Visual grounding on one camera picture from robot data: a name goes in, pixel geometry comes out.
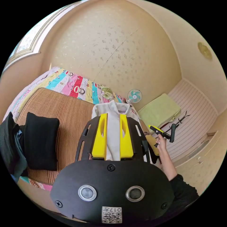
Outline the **person's right hand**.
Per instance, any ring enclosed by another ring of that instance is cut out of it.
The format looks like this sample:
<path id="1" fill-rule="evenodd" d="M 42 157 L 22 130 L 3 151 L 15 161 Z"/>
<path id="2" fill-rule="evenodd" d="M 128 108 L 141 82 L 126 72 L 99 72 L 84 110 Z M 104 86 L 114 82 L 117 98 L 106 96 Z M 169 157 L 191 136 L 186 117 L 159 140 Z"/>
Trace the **person's right hand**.
<path id="1" fill-rule="evenodd" d="M 162 153 L 162 152 L 167 152 L 167 148 L 166 148 L 166 138 L 163 138 L 161 136 L 161 134 L 158 135 L 158 137 L 156 138 L 156 143 L 158 144 L 157 145 L 157 148 L 159 150 L 159 153 Z"/>

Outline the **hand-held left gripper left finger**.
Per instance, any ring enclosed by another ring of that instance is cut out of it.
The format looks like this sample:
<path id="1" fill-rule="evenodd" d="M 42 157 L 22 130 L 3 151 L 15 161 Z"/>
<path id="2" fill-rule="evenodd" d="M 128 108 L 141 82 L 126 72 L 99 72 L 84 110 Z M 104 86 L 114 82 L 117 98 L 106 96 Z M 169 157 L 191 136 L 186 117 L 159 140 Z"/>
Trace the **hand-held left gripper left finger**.
<path id="1" fill-rule="evenodd" d="M 99 121 L 92 149 L 92 157 L 106 158 L 108 114 L 101 114 L 98 119 Z"/>

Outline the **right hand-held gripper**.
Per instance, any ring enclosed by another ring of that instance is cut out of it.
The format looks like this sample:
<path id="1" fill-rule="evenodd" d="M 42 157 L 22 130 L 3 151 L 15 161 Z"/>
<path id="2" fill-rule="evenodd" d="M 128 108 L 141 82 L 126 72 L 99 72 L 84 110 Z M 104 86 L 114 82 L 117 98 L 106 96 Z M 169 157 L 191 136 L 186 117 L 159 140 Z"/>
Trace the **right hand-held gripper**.
<path id="1" fill-rule="evenodd" d="M 159 128 L 153 126 L 153 125 L 148 125 L 148 127 L 150 128 L 150 130 L 154 131 L 154 133 L 156 135 L 161 135 L 163 138 L 166 138 L 168 140 L 171 139 L 171 135 L 169 135 L 167 132 L 164 132 L 161 129 L 159 129 Z"/>

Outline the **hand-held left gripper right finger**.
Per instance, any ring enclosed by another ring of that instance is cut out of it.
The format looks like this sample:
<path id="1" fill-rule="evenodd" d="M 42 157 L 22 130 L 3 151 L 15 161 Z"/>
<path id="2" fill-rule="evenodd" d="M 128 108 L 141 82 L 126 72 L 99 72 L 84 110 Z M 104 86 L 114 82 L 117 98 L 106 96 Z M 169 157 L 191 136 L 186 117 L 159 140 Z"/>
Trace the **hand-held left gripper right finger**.
<path id="1" fill-rule="evenodd" d="M 133 155 L 127 116 L 120 114 L 120 158 L 132 158 Z"/>

